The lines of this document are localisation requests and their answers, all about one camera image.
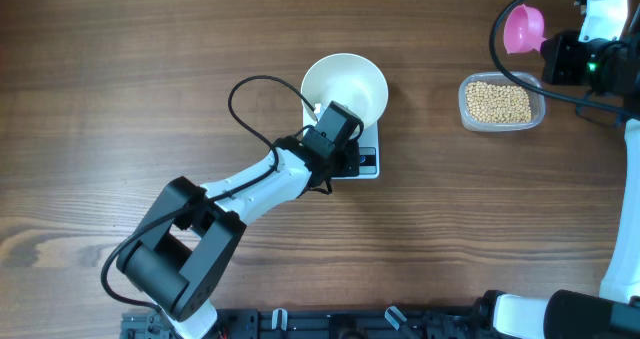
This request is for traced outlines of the pink measuring scoop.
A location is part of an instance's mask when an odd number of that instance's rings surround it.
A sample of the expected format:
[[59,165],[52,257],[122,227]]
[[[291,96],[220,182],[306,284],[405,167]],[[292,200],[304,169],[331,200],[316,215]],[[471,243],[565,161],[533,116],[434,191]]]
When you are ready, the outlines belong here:
[[517,6],[509,13],[504,26],[503,44],[506,52],[539,52],[546,40],[544,29],[544,17],[538,9],[525,4]]

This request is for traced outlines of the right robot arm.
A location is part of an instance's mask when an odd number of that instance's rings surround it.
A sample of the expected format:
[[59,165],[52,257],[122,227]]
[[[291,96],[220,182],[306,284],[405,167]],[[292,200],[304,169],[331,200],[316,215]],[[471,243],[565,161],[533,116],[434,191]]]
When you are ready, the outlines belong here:
[[469,292],[638,298],[639,131],[567,113],[549,131],[475,135],[469,227],[481,245],[463,281]]

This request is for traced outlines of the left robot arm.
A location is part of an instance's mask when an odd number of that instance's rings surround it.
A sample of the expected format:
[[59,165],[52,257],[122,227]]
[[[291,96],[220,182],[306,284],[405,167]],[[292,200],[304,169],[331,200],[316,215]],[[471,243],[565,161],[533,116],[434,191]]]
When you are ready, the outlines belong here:
[[171,181],[110,263],[148,296],[146,306],[173,335],[206,337],[218,319],[209,297],[246,228],[308,191],[330,194],[366,127],[350,107],[332,102],[315,124],[271,142],[264,159],[225,180]]

